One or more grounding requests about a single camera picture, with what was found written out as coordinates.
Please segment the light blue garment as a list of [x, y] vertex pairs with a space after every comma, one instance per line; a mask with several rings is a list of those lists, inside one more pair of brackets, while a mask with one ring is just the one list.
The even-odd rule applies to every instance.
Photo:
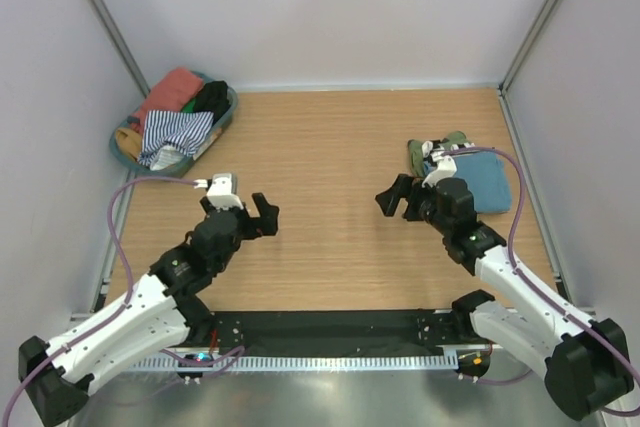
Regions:
[[440, 161], [429, 156], [423, 159], [423, 166], [424, 184], [435, 186], [449, 178], [463, 180], [480, 214], [506, 213], [511, 209], [512, 195], [504, 164], [495, 153], [471, 150], [445, 155]]

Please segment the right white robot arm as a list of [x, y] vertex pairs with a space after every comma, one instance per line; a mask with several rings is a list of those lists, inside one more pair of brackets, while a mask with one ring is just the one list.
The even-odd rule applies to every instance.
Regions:
[[398, 175], [375, 201], [386, 217], [406, 201], [405, 220], [433, 227], [454, 263], [511, 301], [507, 309], [484, 291], [459, 299], [462, 311], [450, 319], [452, 334], [464, 343], [482, 337], [504, 348], [542, 379], [567, 417], [612, 414], [611, 403], [638, 386], [623, 329], [573, 305], [517, 257], [514, 238], [502, 237], [479, 218], [452, 156], [440, 157], [425, 179]]

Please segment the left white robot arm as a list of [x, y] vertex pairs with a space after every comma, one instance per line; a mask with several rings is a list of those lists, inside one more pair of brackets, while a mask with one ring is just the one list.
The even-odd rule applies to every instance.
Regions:
[[192, 182], [204, 190], [204, 218], [184, 240], [161, 254], [123, 295], [67, 332], [33, 336], [18, 351], [19, 390], [45, 426], [79, 413], [112, 378], [146, 356], [179, 346], [204, 345], [214, 316], [200, 291], [224, 272], [242, 242], [278, 232], [280, 209], [261, 193], [251, 215], [233, 174]]

